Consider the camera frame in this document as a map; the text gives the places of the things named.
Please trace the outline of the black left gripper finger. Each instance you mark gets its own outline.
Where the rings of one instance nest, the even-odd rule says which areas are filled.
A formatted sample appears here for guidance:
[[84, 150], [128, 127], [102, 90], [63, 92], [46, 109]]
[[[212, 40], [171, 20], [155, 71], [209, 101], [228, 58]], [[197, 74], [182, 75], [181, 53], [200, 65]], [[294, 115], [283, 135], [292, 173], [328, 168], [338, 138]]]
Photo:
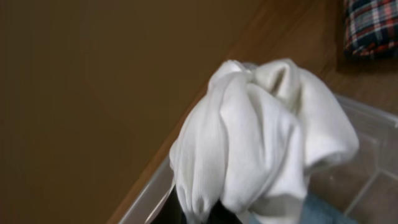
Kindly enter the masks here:
[[[176, 189], [173, 188], [160, 212], [152, 220], [152, 224], [187, 224], [182, 208], [179, 204]], [[239, 218], [224, 208], [220, 201], [212, 208], [205, 224], [242, 224]]]

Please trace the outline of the plaid flannel cloth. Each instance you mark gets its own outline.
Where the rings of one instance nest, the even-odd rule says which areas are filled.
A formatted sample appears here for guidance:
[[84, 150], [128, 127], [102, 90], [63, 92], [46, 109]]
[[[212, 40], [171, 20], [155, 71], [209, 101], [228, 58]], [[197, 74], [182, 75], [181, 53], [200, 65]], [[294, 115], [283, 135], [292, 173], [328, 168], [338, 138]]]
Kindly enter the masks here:
[[397, 0], [345, 0], [344, 20], [346, 56], [397, 57]]

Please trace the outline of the folded blue cloth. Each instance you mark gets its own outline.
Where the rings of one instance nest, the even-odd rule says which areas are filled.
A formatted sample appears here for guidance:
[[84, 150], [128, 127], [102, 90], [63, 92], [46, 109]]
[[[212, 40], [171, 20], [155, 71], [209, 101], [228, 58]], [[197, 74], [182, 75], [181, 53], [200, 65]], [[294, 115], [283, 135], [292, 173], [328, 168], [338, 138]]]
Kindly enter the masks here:
[[248, 224], [357, 224], [356, 220], [344, 216], [337, 209], [313, 194], [304, 199], [290, 195], [260, 201], [248, 213]]

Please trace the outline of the clear plastic storage box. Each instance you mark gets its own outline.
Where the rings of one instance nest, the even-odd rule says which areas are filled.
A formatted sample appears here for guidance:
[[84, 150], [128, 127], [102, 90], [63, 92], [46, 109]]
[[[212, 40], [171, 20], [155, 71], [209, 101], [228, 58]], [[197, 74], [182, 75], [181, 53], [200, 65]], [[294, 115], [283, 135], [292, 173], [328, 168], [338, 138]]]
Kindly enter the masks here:
[[[397, 223], [397, 116], [342, 96], [338, 101], [360, 149], [349, 163], [313, 175], [309, 193], [358, 223]], [[152, 223], [174, 186], [168, 154], [158, 162], [133, 190], [135, 199], [124, 202], [124, 214], [110, 223]]]

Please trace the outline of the white printed cloth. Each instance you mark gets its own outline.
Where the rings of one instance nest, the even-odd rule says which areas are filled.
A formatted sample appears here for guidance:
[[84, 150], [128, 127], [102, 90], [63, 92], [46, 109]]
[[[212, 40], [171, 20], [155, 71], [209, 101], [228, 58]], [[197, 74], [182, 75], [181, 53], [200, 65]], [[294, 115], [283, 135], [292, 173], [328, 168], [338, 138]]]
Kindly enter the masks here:
[[289, 59], [228, 60], [170, 148], [189, 223], [221, 203], [261, 223], [298, 223], [313, 173], [352, 159], [359, 139], [334, 94]]

